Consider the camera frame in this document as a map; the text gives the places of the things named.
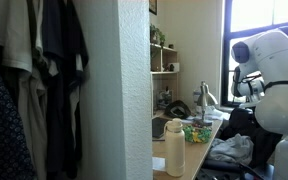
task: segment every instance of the window frame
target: window frame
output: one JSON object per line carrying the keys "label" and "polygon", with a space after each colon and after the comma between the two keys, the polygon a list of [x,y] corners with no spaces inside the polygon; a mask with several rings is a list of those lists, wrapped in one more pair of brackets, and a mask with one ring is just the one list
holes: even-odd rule
{"label": "window frame", "polygon": [[224,5],[224,29],[223,29],[223,53],[222,53],[222,87],[221,87],[221,105],[225,107],[238,107],[239,102],[232,102],[228,100],[229,97],[229,73],[233,72],[229,69],[230,60],[230,41],[236,38],[242,38],[247,36],[252,36],[260,32],[264,32],[270,29],[279,28],[281,26],[288,26],[288,22],[280,24],[272,24],[270,26],[264,26],[249,30],[241,30],[231,32],[231,14],[232,14],[232,4],[234,0],[225,0]]}

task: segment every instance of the white robot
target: white robot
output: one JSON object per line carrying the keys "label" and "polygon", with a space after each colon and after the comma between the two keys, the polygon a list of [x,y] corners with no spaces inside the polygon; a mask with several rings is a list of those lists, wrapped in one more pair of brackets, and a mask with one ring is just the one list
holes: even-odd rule
{"label": "white robot", "polygon": [[[288,27],[256,34],[236,43],[231,55],[239,63],[235,69],[232,92],[265,96],[253,101],[255,117],[267,131],[283,134],[275,149],[274,179],[288,179]],[[260,71],[264,82],[244,78]]]}

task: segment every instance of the desk lamp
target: desk lamp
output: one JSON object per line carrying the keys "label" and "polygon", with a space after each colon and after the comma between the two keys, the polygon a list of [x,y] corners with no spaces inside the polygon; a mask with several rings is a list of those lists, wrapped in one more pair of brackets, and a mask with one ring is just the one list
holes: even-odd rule
{"label": "desk lamp", "polygon": [[212,123],[208,123],[205,121],[205,110],[207,106],[214,106],[217,104],[215,97],[209,92],[208,85],[205,81],[201,83],[201,95],[199,96],[197,103],[198,106],[202,108],[202,122],[197,122],[202,126],[210,126]]}

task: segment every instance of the white bottle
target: white bottle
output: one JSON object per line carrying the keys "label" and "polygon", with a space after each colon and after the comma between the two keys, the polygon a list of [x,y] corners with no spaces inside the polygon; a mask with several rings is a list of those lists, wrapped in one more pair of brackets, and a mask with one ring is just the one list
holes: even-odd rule
{"label": "white bottle", "polygon": [[175,177],[185,171],[185,137],[181,119],[174,118],[165,124],[165,169]]}

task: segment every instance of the white wall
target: white wall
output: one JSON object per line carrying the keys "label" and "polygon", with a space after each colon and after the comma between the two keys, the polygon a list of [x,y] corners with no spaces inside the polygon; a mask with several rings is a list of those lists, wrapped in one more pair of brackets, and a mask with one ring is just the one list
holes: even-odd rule
{"label": "white wall", "polygon": [[80,180],[153,179],[148,2],[75,1],[90,61]]}
{"label": "white wall", "polygon": [[206,81],[220,99],[223,0],[168,0],[158,8],[162,16],[151,21],[162,25],[166,45],[174,43],[180,61],[180,99],[190,107],[192,92]]}

